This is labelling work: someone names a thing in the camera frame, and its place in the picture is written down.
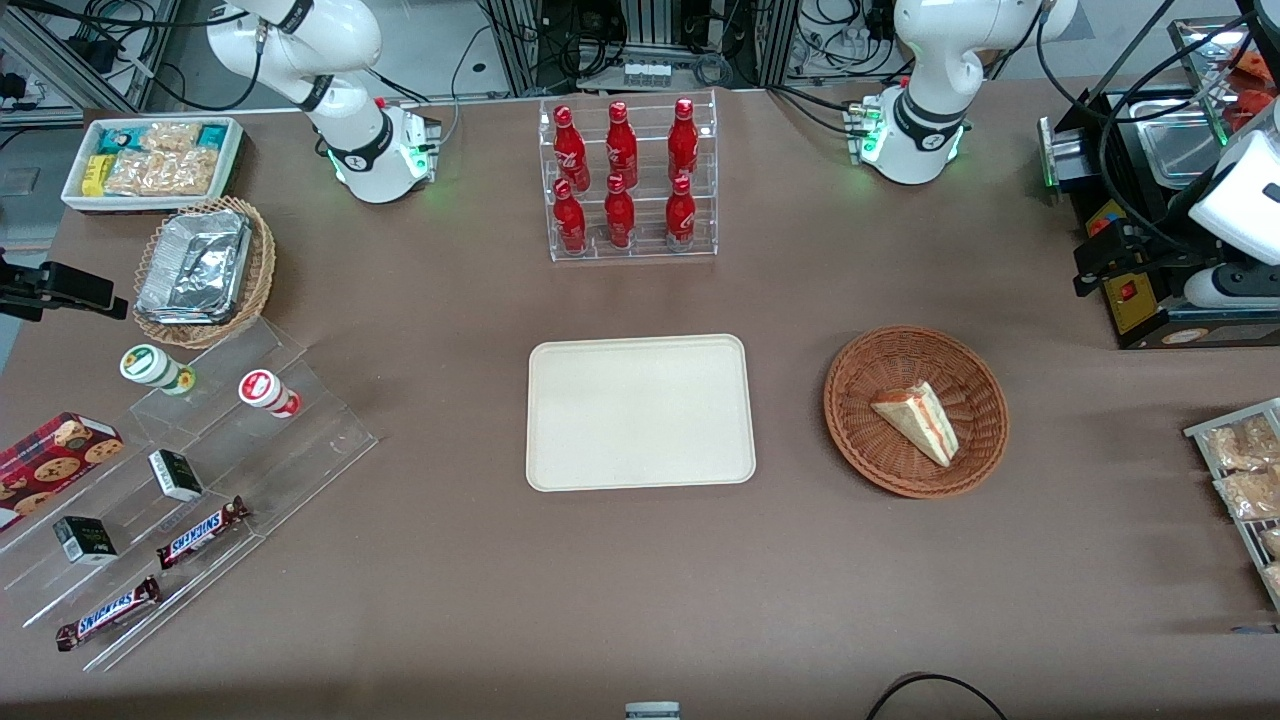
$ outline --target brown wicker basket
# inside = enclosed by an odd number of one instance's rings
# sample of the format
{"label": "brown wicker basket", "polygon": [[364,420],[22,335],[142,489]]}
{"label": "brown wicker basket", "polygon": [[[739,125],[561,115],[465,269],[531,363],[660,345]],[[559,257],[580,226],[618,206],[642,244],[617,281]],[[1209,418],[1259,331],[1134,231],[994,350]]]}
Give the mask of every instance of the brown wicker basket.
{"label": "brown wicker basket", "polygon": [[[227,337],[236,328],[262,313],[266,297],[271,293],[271,273],[275,272],[275,238],[271,237],[271,228],[266,227],[262,215],[243,200],[236,197],[219,197],[209,202],[192,205],[178,210],[182,215],[197,213],[212,213],[216,210],[236,210],[248,215],[253,222],[253,237],[250,238],[250,256],[244,265],[244,281],[241,286],[239,310],[229,323],[223,325],[161,325],[142,319],[138,315],[137,305],[133,307],[133,319],[142,327],[142,332],[156,342],[178,345],[191,350],[205,350],[219,340]],[[151,242],[142,252],[142,261],[134,273],[133,291],[142,291],[142,281],[147,277],[151,266],[151,255],[155,252],[156,241],[160,238],[160,228],[151,233]]]}
{"label": "brown wicker basket", "polygon": [[[929,460],[870,406],[882,389],[928,380],[960,441],[950,468]],[[890,325],[860,336],[836,356],[823,391],[827,429],[870,482],[908,497],[947,497],[975,488],[1005,455],[1009,406],[991,369],[937,331]]]}

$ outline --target red bottle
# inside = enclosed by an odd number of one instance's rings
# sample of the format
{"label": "red bottle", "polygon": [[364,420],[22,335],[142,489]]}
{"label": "red bottle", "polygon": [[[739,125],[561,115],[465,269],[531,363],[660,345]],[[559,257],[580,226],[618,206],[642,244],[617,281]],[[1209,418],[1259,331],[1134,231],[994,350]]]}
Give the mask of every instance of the red bottle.
{"label": "red bottle", "polygon": [[556,215],[556,229],[564,245],[564,252],[581,255],[586,252],[586,215],[582,213],[582,205],[573,197],[573,188],[567,179],[556,178],[552,190],[556,192],[552,214]]}
{"label": "red bottle", "polygon": [[636,131],[627,122],[627,104],[609,104],[609,135],[604,138],[609,154],[609,172],[622,176],[627,188],[640,182],[640,155],[636,150]]}
{"label": "red bottle", "polygon": [[689,176],[680,176],[671,183],[667,199],[667,246],[681,252],[694,243],[694,211],[698,209],[689,195]]}
{"label": "red bottle", "polygon": [[636,206],[627,192],[627,183],[621,173],[609,176],[609,196],[604,199],[604,215],[609,220],[609,242],[618,250],[631,247],[631,236],[636,229]]}
{"label": "red bottle", "polygon": [[552,113],[556,118],[556,163],[561,177],[573,186],[575,192],[586,192],[591,187],[591,173],[586,169],[586,143],[582,133],[573,127],[573,113],[568,106],[559,105]]}
{"label": "red bottle", "polygon": [[698,127],[694,126],[694,101],[676,100],[676,122],[667,136],[667,154],[671,159],[667,173],[672,182],[681,173],[692,177],[698,169]]}

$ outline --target sandwich slice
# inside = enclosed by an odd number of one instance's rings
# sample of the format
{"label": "sandwich slice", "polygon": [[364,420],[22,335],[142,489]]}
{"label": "sandwich slice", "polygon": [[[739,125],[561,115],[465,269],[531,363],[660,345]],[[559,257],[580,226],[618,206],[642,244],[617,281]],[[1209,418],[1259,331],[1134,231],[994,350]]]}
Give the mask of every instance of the sandwich slice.
{"label": "sandwich slice", "polygon": [[906,389],[887,389],[872,398],[872,410],[906,436],[920,452],[943,468],[960,450],[956,433],[929,383],[920,380]]}

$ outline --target table surface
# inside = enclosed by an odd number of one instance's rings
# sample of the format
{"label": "table surface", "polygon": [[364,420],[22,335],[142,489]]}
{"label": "table surface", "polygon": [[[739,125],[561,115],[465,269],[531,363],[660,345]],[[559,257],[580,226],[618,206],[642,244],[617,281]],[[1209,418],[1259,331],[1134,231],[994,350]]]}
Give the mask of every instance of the table surface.
{"label": "table surface", "polygon": [[[763,92],[718,102],[719,256],[622,268],[548,259],[536,102],[465,108],[439,181],[387,206],[334,182],[301,114],[241,117],[239,195],[279,249],[266,315],[384,441],[110,673],[6,619],[0,715],[561,720],[678,700],[690,720],[847,719],[916,670],[1014,717],[1280,706],[1280,637],[1226,634],[1272,616],[1180,433],[1275,396],[1277,351],[1114,350],[1101,301],[1071,291],[1070,208],[1041,187],[1034,122],[1065,102],[984,88],[923,187],[851,168]],[[131,288],[155,223],[69,211],[52,258]],[[1002,383],[1009,452],[969,495],[887,495],[827,436],[828,364],[893,323],[951,333]],[[687,333],[746,346],[750,482],[529,487],[536,345]],[[28,325],[0,443],[61,410],[123,414],[142,388],[116,360],[140,340],[65,310]],[[904,694],[895,717],[982,716],[960,691]]]}

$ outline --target acrylic bottle rack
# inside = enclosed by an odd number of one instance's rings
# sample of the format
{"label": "acrylic bottle rack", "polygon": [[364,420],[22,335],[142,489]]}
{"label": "acrylic bottle rack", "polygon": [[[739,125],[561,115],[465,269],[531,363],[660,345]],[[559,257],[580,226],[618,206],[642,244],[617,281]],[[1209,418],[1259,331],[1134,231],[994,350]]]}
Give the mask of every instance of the acrylic bottle rack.
{"label": "acrylic bottle rack", "polygon": [[[667,199],[671,197],[671,177],[667,170],[667,135],[675,122],[676,100],[694,101],[694,124],[698,127],[698,169],[690,178],[690,195],[696,204],[694,238],[689,250],[676,252],[667,245]],[[636,132],[640,155],[640,182],[631,188],[636,208],[635,240],[628,250],[618,250],[608,240],[604,218],[604,199],[608,195],[605,179],[609,161],[604,138],[609,132],[609,100],[623,100],[627,115]],[[568,255],[556,231],[552,206],[556,196],[552,183],[559,177],[556,164],[556,123],[552,110],[567,105],[573,111],[573,124],[586,142],[586,167],[591,173],[591,186],[579,193],[577,200],[586,213],[586,252]],[[543,100],[539,115],[539,158],[543,170],[543,202],[547,206],[547,237],[552,260],[568,263],[628,261],[628,260],[680,260],[716,255],[719,249],[717,196],[719,193],[716,143],[718,136],[716,95],[710,91],[685,94],[637,94],[611,99],[576,96]]]}
{"label": "acrylic bottle rack", "polygon": [[[108,670],[261,544],[308,500],[376,445],[347,405],[302,360],[303,348],[265,319],[256,319],[191,363],[196,387],[170,397],[152,391],[115,421],[125,450],[54,501],[0,534],[0,582],[6,616],[49,638],[137,587],[160,584],[160,605],[92,635],[73,653],[84,670]],[[302,396],[288,419],[241,402],[239,379],[265,368]],[[187,456],[204,493],[195,502],[164,496],[147,456],[156,448]],[[179,565],[161,571],[166,546],[234,496],[252,515]],[[102,520],[119,557],[102,566],[68,562],[52,524],[63,515]]]}

